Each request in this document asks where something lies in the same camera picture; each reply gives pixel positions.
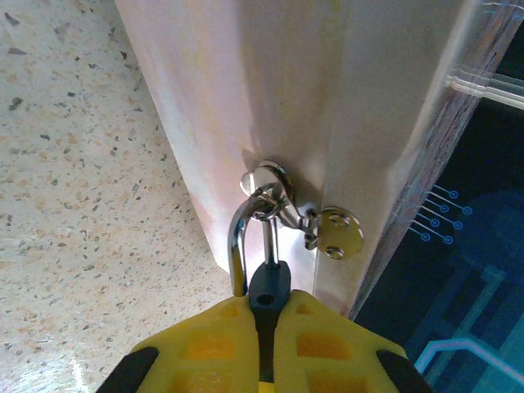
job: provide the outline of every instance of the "yellow rubber grip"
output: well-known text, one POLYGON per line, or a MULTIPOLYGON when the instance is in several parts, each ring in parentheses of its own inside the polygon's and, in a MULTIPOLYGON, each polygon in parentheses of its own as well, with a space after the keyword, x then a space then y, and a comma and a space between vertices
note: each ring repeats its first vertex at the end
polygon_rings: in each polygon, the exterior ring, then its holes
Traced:
POLYGON ((396 393, 377 350, 398 345, 293 291, 274 341, 274 384, 258 381, 255 321, 233 297, 138 344, 159 354, 139 393, 396 393))

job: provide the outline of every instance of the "speckled floor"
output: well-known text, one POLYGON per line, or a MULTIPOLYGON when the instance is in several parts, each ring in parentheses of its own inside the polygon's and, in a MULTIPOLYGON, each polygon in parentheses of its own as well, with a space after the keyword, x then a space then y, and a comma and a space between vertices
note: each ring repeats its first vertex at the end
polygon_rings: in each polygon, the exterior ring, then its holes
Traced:
POLYGON ((228 276, 113 2, 8 0, 0 39, 0 391, 94 391, 228 276))

